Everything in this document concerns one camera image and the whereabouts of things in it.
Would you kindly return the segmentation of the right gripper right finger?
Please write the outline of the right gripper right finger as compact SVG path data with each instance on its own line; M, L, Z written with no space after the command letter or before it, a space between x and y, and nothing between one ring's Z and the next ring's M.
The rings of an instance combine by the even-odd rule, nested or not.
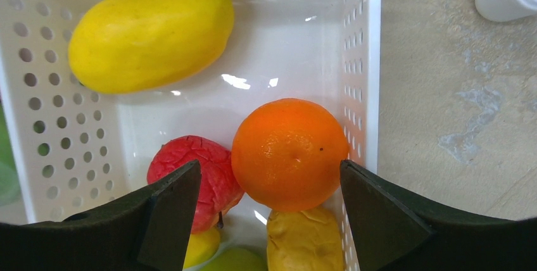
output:
M507 220L425 198L350 160L340 181L361 270L535 270L536 219Z

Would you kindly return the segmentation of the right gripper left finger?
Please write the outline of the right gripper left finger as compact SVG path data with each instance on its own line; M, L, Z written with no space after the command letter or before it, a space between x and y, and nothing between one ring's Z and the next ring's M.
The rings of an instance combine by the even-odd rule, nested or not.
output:
M182 270L200 183L194 160L61 222L1 224L1 269Z

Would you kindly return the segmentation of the red strawberry toy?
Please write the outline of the red strawberry toy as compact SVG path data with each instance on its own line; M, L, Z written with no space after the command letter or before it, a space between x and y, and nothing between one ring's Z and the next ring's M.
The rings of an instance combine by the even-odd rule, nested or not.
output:
M193 160L199 161L201 184L191 232L199 234L216 226L244 195L232 171L231 152L204 137L185 135L160 148L146 180L152 184Z

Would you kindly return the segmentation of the orange toy fruit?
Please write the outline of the orange toy fruit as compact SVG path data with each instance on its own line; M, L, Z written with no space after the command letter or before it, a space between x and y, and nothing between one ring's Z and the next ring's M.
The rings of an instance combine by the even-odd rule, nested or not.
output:
M348 143L336 118L311 101L284 98L264 104L239 126L232 170L256 202L277 211L314 208L340 185Z

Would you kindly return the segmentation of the green striped melon toy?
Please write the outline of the green striped melon toy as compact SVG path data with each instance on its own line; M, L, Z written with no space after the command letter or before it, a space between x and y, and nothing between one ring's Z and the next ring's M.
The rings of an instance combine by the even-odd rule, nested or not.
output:
M1 108L1 206L20 197L20 185L9 139L4 110Z

